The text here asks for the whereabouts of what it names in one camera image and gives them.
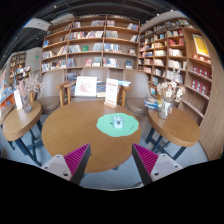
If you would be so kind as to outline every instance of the wooden bookshelf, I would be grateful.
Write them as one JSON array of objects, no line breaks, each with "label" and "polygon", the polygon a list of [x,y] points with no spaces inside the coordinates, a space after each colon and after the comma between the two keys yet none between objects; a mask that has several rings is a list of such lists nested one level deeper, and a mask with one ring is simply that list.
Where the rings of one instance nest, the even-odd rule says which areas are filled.
[{"label": "wooden bookshelf", "polygon": [[13,56],[11,56],[10,60],[10,66],[9,66],[9,80],[10,80],[10,85],[13,85],[14,80],[16,81],[16,84],[23,78],[26,78],[29,76],[29,71],[25,71],[27,74],[26,76],[21,77],[21,74],[23,73],[18,73],[17,69],[24,68],[25,67],[25,62],[26,62],[26,53],[25,52],[20,52],[17,53]]},{"label": "wooden bookshelf", "polygon": [[[93,20],[105,20],[103,26],[91,26]],[[108,20],[114,20],[114,26],[107,26]],[[68,24],[73,24],[74,22],[80,22],[81,27],[79,28],[70,28],[65,30],[65,27]],[[127,29],[128,25],[136,24],[138,25],[138,31]],[[99,16],[77,16],[73,20],[67,21],[62,24],[58,24],[55,26],[49,27],[48,31],[51,30],[52,34],[46,36],[45,40],[49,40],[49,46],[42,48],[42,53],[46,51],[52,51],[56,54],[56,56],[42,59],[41,64],[44,63],[52,63],[58,62],[59,60],[66,60],[68,58],[73,58],[75,67],[66,67],[65,68],[57,68],[57,69],[64,69],[67,78],[67,72],[79,72],[83,67],[85,67],[86,59],[94,58],[94,57],[104,57],[107,58],[114,58],[118,61],[119,67],[108,67],[111,71],[111,77],[122,79],[123,70],[126,66],[126,60],[133,61],[133,69],[138,69],[138,60],[139,60],[139,45],[140,45],[140,38],[138,38],[137,42],[130,41],[133,35],[138,35],[140,37],[140,21],[134,18],[127,18],[121,17],[116,15],[106,15],[102,14]],[[90,32],[90,31],[104,31],[103,36],[100,38],[81,38],[81,39],[72,39],[72,40],[65,40],[60,42],[60,38],[64,37],[66,34],[70,37],[71,32]],[[105,31],[117,31],[118,38],[109,38],[105,36]],[[104,51],[102,47],[102,51],[92,51],[94,43],[102,43],[104,46],[105,44],[118,44],[121,50],[121,53],[117,52],[108,52]],[[74,52],[69,53],[68,48],[70,45],[79,45],[80,48],[83,46],[88,46],[88,51],[85,52]],[[63,46],[67,46],[67,52],[64,55],[57,55],[60,48]],[[136,55],[129,54],[129,49],[134,48]]]},{"label": "wooden bookshelf", "polygon": [[[178,27],[170,27],[170,28],[168,28],[166,26],[168,21],[171,22],[171,23],[172,22],[176,23],[176,21],[180,21],[180,19],[182,19],[182,18],[173,18],[173,19],[170,19],[170,20],[162,21],[158,24],[153,25],[152,27],[149,27],[146,31],[144,31],[143,33],[140,34],[140,35],[145,34],[145,41],[147,41],[146,40],[147,38],[151,38],[155,35],[158,35],[157,37],[160,37],[159,34],[166,34],[166,36],[164,35],[165,38],[157,39],[157,40],[155,40],[155,38],[154,38],[154,41],[151,41],[150,43],[147,43],[147,45],[150,45],[150,46],[152,44],[154,44],[154,46],[155,46],[155,44],[159,43],[159,42],[162,43],[164,46],[155,47],[154,50],[164,50],[164,51],[166,51],[166,56],[155,56],[155,54],[153,54],[152,57],[144,57],[144,60],[147,59],[147,58],[150,58],[153,61],[155,59],[160,59],[164,63],[164,66],[154,65],[154,64],[152,65],[152,75],[151,75],[151,80],[150,80],[150,87],[153,88],[153,89],[156,88],[156,86],[152,82],[153,77],[158,77],[159,78],[159,83],[162,83],[164,81],[171,81],[172,80],[171,78],[167,77],[167,72],[168,71],[172,72],[172,70],[173,70],[173,67],[168,66],[168,60],[179,61],[182,66],[183,66],[184,61],[187,62],[186,70],[180,69],[180,75],[182,75],[182,77],[183,77],[183,84],[177,82],[178,84],[184,85],[184,87],[186,89],[186,93],[183,96],[183,98],[184,98],[183,102],[180,102],[179,104],[177,104],[177,106],[180,109],[183,109],[183,110],[186,109],[186,111],[189,112],[189,114],[192,115],[192,117],[195,118],[196,122],[200,125],[203,121],[204,114],[205,114],[206,108],[208,106],[209,97],[207,95],[204,95],[204,94],[200,93],[199,91],[195,90],[194,88],[191,88],[191,80],[192,80],[192,78],[194,78],[195,80],[200,81],[202,84],[207,83],[208,88],[211,88],[212,80],[203,76],[203,75],[196,74],[196,73],[191,72],[191,71],[193,71],[193,64],[199,64],[199,65],[202,65],[206,68],[211,68],[211,64],[209,64],[206,61],[201,61],[199,59],[192,58],[193,53],[196,53],[196,48],[194,46],[194,41],[192,41],[193,40],[192,34],[193,33],[195,33],[195,34],[200,33],[200,31],[196,28],[195,24],[193,24],[192,21],[184,18],[184,19],[188,20],[190,24],[195,26],[195,28],[187,27],[187,26],[184,26],[184,25],[180,25]],[[164,29],[155,32],[156,27],[163,26],[163,25],[165,26]],[[153,33],[147,36],[146,33],[148,32],[148,30],[153,31]],[[168,32],[167,31],[177,31],[180,34],[181,33],[180,30],[182,30],[183,35],[169,36],[168,37]],[[178,45],[180,38],[184,38],[185,45]],[[169,39],[173,39],[176,42],[176,45],[169,45]],[[180,51],[182,51],[183,56],[170,56],[169,55],[169,48],[179,49]],[[161,71],[161,76],[154,74],[155,69],[159,69]]]}]

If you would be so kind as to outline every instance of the bookshelf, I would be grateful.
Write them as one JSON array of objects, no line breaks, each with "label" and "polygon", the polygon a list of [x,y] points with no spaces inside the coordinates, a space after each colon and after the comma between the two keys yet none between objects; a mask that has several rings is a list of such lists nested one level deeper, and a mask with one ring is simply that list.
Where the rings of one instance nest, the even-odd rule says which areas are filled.
[{"label": "bookshelf", "polygon": [[26,78],[30,74],[30,69],[28,71],[25,71],[25,76],[23,76],[23,72],[18,72],[18,69],[22,69],[25,67],[26,63],[26,52],[20,52],[13,56],[11,56],[10,65],[9,65],[9,79],[10,79],[10,85],[13,85],[14,76],[16,83],[18,84],[18,81]]},{"label": "bookshelf", "polygon": [[[105,20],[104,25],[96,25],[91,26],[92,21],[94,20]],[[108,22],[114,21],[114,26],[107,26]],[[80,22],[80,27],[73,28],[72,24],[75,22]],[[138,29],[132,30],[127,29],[129,24],[138,25]],[[71,24],[71,27],[68,30],[65,30],[66,26]],[[132,61],[133,69],[138,69],[138,54],[139,54],[139,38],[136,42],[131,41],[133,35],[140,35],[139,32],[140,21],[134,18],[121,17],[116,15],[89,15],[89,16],[77,16],[72,20],[66,21],[64,23],[60,23],[55,26],[51,26],[48,28],[48,33],[44,39],[45,41],[49,41],[48,46],[44,46],[42,48],[42,57],[43,54],[47,51],[53,52],[55,55],[52,55],[48,58],[42,58],[41,61],[41,74],[44,75],[46,70],[43,70],[44,64],[51,64],[53,62],[59,62],[65,60],[67,62],[68,58],[73,59],[74,65],[69,67],[67,63],[63,64],[61,67],[56,66],[55,69],[63,69],[65,70],[66,78],[67,73],[70,72],[78,72],[80,73],[81,69],[85,67],[86,59],[93,59],[94,57],[103,58],[112,58],[115,59],[119,65],[119,67],[108,67],[110,69],[111,78],[122,79],[123,70],[126,68],[126,61]],[[103,35],[95,38],[79,38],[79,39],[63,39],[66,35],[70,37],[70,35],[74,32],[82,32],[86,36],[88,32],[91,31],[103,31]],[[117,32],[118,38],[112,38],[106,36],[108,32]],[[102,44],[102,48],[97,51],[92,51],[94,44]],[[120,53],[104,51],[104,44],[110,44],[110,46],[119,45]],[[84,46],[88,46],[88,51],[81,52],[69,52],[69,47],[72,45],[79,45],[80,48]],[[60,51],[61,47],[66,46],[66,52],[63,55],[57,55]],[[133,48],[135,50],[136,55],[129,54],[129,49]],[[101,60],[100,67],[103,67],[103,60]]]},{"label": "bookshelf", "polygon": [[[181,23],[183,20],[188,21],[189,25]],[[153,77],[158,78],[158,83],[171,81],[172,76],[170,77],[168,74],[173,71],[174,67],[171,66],[169,60],[178,61],[182,68],[180,69],[179,74],[182,76],[183,83],[177,83],[185,87],[185,94],[180,103],[175,102],[175,106],[190,114],[198,125],[201,125],[205,118],[210,100],[208,92],[209,90],[211,91],[212,79],[209,75],[206,77],[194,72],[193,68],[194,66],[198,66],[207,70],[209,74],[212,74],[212,65],[206,61],[193,58],[193,54],[196,54],[196,47],[192,34],[203,36],[201,31],[197,29],[196,25],[188,18],[172,18],[149,27],[140,34],[142,36],[144,35],[144,38],[140,41],[140,46],[144,47],[144,57],[142,57],[143,52],[140,52],[139,58],[141,57],[144,61],[147,58],[150,58],[152,60],[152,64],[146,65],[143,63],[143,65],[138,65],[138,69],[142,70],[140,67],[143,67],[143,70],[144,67],[151,68],[151,72],[146,74],[149,77],[151,91],[155,92],[155,94],[153,93],[153,96],[158,97],[156,85],[153,84]],[[182,55],[170,55],[174,49],[181,51]],[[156,56],[155,53],[157,50],[163,50],[165,55]],[[145,55],[149,51],[153,52],[153,55],[151,57],[146,57]],[[160,59],[163,65],[155,65],[155,59]],[[200,83],[200,85],[205,85],[207,87],[206,95],[197,89],[192,88],[192,80],[195,80]]]}]

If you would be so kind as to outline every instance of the white sign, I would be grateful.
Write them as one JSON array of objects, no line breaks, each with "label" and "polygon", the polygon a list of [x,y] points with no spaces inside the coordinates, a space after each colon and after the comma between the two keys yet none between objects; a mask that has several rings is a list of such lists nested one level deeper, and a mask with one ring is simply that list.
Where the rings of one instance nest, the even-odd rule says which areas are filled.
[{"label": "white sign", "polygon": [[118,80],[107,78],[105,104],[117,106],[117,92],[118,92]]},{"label": "white sign", "polygon": [[37,28],[37,29],[47,31],[50,25],[52,24],[42,19],[32,18],[23,26],[23,28]]},{"label": "white sign", "polygon": [[14,91],[14,98],[16,101],[17,110],[21,110],[23,108],[23,105],[22,105],[22,101],[21,101],[21,97],[20,97],[20,92],[18,89],[16,91]]},{"label": "white sign", "polygon": [[78,76],[75,96],[96,96],[97,77]]}]

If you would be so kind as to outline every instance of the table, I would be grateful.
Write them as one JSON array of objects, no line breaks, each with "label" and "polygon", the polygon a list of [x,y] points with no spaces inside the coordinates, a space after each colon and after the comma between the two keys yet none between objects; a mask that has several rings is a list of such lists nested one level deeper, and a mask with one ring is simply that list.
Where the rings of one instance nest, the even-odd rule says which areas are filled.
[{"label": "table", "polygon": [[[154,145],[152,151],[158,148],[161,152],[168,154],[164,147],[168,146],[170,142],[182,146],[173,157],[168,154],[174,160],[183,153],[186,147],[194,145],[200,138],[200,128],[196,121],[190,115],[177,108],[172,108],[172,112],[166,120],[159,117],[157,110],[149,109],[148,121],[152,125],[152,129],[149,132],[146,143],[152,142]],[[155,130],[160,134],[157,141],[152,138]],[[163,137],[168,142],[161,148],[159,144]]]},{"label": "table", "polygon": [[[35,147],[42,146],[43,142],[36,142],[36,140],[31,128],[37,124],[39,131],[42,130],[42,125],[39,121],[42,109],[41,105],[38,102],[30,103],[32,111],[28,114],[24,110],[13,110],[3,122],[3,135],[8,141],[15,141],[20,150],[24,155],[28,155],[38,166],[41,166],[41,163],[38,162],[36,157]],[[32,144],[25,146],[21,137],[26,134],[28,131],[31,133]]]},{"label": "table", "polygon": [[119,105],[111,108],[105,106],[103,101],[82,101],[63,106],[54,111],[43,125],[44,146],[51,156],[57,154],[64,156],[90,143],[91,155],[85,173],[114,169],[130,158],[132,143],[139,143],[141,129],[139,125],[138,130],[129,136],[106,135],[96,127],[96,124],[101,116],[113,113],[133,116],[125,108]]},{"label": "table", "polygon": [[[6,119],[6,117],[9,115],[9,113],[11,111],[13,111],[14,106],[12,104],[6,106],[3,110],[2,110],[2,116],[0,117],[0,126],[2,127],[2,124],[4,122],[4,120]],[[10,146],[13,148],[13,150],[15,150],[15,148],[12,145],[11,141],[8,141],[8,143],[10,144]]]}]

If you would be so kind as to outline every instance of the chair back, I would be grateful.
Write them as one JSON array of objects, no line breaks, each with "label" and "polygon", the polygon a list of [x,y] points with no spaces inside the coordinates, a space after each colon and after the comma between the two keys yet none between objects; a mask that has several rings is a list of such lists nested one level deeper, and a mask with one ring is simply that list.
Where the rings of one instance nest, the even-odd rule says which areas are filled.
[{"label": "chair back", "polygon": [[151,95],[148,83],[148,76],[144,72],[140,72],[133,69],[124,69],[123,80],[128,80],[131,82],[130,90],[126,91],[126,98],[144,98]]},{"label": "chair back", "polygon": [[40,92],[40,98],[48,96],[59,96],[59,90],[55,86],[62,84],[65,81],[64,70],[47,71],[43,76],[43,86]]},{"label": "chair back", "polygon": [[110,78],[110,69],[104,67],[85,67],[81,70],[80,76],[97,77],[97,81],[106,82]]}]

